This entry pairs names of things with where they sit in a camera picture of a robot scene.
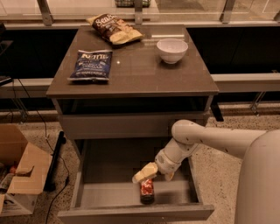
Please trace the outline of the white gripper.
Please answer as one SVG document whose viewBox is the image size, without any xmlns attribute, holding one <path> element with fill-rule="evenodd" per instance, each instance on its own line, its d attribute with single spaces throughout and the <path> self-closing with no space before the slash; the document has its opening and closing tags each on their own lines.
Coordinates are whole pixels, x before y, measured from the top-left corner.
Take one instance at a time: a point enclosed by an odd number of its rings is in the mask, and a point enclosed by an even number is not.
<svg viewBox="0 0 280 224">
<path fill-rule="evenodd" d="M 161 150 L 155 156 L 155 162 L 149 162 L 141 171 L 137 172 L 133 178 L 132 182 L 134 184 L 141 183 L 146 179 L 154 179 L 157 176 L 157 172 L 159 171 L 164 175 L 166 181 L 171 181 L 174 172 L 181 166 L 181 163 L 175 163 L 171 161 Z"/>
</svg>

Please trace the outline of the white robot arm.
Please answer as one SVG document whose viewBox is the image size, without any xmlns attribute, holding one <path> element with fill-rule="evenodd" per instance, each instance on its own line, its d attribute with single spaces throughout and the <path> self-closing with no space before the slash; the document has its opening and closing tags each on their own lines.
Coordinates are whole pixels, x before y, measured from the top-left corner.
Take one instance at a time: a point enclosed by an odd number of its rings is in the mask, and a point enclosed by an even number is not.
<svg viewBox="0 0 280 224">
<path fill-rule="evenodd" d="M 179 120 L 171 139 L 132 181 L 141 183 L 159 173 L 170 181 L 185 158 L 200 144 L 241 160 L 234 224 L 280 224 L 280 130 L 205 127 Z"/>
</svg>

